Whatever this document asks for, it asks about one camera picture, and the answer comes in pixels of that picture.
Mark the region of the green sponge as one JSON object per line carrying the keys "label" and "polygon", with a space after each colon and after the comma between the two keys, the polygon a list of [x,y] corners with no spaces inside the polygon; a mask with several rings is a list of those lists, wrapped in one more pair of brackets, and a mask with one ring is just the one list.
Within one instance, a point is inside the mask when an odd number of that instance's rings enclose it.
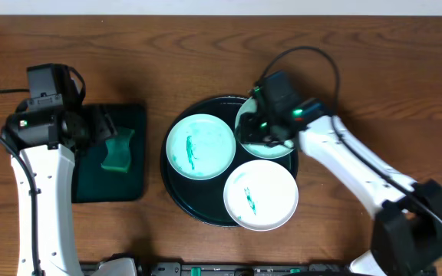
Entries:
{"label": "green sponge", "polygon": [[119,127],[117,135],[105,141],[107,155],[101,163],[101,168],[106,171],[127,173],[132,163],[130,141],[135,130]]}

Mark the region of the green-stained plate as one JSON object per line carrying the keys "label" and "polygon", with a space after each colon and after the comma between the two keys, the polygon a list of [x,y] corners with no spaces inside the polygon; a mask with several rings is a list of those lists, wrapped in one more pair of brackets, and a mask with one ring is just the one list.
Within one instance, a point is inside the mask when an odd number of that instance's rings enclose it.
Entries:
{"label": "green-stained plate", "polygon": [[223,120],[198,113],[173,126],[167,136],[166,154],[181,176],[208,180],[228,169],[236,155],[236,140]]}

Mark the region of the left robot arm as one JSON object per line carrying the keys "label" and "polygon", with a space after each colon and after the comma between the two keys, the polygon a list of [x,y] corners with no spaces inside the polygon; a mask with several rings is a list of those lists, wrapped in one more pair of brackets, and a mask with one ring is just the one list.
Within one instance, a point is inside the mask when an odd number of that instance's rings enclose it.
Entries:
{"label": "left robot arm", "polygon": [[81,275],[71,209],[75,154],[115,136],[106,108],[50,107],[10,115],[3,128],[18,191],[19,275]]}

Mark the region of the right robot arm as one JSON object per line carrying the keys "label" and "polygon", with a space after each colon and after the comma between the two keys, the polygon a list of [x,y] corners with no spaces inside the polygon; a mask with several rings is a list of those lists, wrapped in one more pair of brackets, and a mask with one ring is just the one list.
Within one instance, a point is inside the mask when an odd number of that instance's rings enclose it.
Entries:
{"label": "right robot arm", "polygon": [[292,141],[339,179],[374,220],[371,248],[349,269],[356,274],[419,275],[442,257],[442,186],[419,184],[352,135],[316,99],[270,107],[249,98],[235,120],[243,145]]}

